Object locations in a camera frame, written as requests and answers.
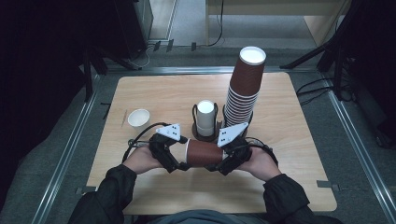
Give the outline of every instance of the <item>black sleeve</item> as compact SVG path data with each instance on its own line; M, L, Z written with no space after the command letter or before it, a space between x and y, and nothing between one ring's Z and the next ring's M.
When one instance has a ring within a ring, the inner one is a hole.
M123 223L124 209L132 200L136 173L124 165L111 168L96 192L85 194L68 223Z
M278 175L264 184L263 198L266 219L271 223L317 223L308 207L309 201L301 185L286 175Z

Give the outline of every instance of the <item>left hand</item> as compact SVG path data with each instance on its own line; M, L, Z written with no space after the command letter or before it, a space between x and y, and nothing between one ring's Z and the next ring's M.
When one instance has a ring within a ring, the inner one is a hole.
M163 167L156 159L152 157L152 154L149 150L149 145L136 148L123 163L123 165L133 170L137 175L143 174L155 168Z

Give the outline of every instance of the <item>person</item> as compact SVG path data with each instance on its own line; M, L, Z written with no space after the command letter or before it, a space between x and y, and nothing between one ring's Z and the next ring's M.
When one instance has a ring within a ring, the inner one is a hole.
M158 217L150 224L166 223L341 223L336 218L315 216L307 206L304 189L296 181L282 174L273 159L258 147L252 156L237 169L251 173L264 181L263 199L266 213L243 217L225 215L212 210L190 210ZM149 170L161 168L151 156L148 146L135 149L121 165L111 168L96 192L86 193L78 201L68 223L123 223L122 209L133 200L136 177Z

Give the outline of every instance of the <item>black jacket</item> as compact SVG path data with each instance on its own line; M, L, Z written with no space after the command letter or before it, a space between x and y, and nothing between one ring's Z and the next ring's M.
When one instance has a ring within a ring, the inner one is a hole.
M124 165L110 169L96 192L85 194L78 202L69 223L123 223L122 209L131 201L136 173ZM264 185L263 198L271 223L317 223L308 208L304 189L286 175L278 175ZM167 216L159 223L233 223L222 213L193 210Z

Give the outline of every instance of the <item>right hand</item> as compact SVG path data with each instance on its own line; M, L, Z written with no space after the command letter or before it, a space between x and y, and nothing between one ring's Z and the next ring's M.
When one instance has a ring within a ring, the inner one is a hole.
M251 147L252 151L249 161L242 163L237 169L251 173L256 178L267 182L282 173L275 162L265 151L259 147Z

